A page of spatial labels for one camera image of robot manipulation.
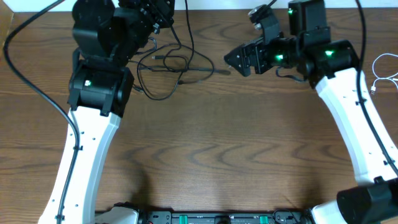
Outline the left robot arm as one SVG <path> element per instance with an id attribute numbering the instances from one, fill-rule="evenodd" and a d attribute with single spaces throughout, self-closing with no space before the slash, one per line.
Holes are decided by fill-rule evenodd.
<path id="1" fill-rule="evenodd" d="M 134 83 L 130 59 L 173 24 L 173 1 L 79 0 L 72 10 L 73 73 L 62 160 L 40 223 L 94 223 L 109 145 Z"/>

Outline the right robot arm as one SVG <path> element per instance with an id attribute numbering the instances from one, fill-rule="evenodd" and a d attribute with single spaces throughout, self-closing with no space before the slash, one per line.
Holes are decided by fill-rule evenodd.
<path id="1" fill-rule="evenodd" d="M 363 55 L 348 40 L 334 41 L 323 1 L 291 1 L 290 37 L 285 37 L 270 4 L 249 19 L 262 34 L 225 55 L 243 76 L 295 68 L 330 110 L 351 158 L 357 186 L 338 192 L 295 223 L 380 223 L 397 216 L 397 148 L 371 99 Z"/>

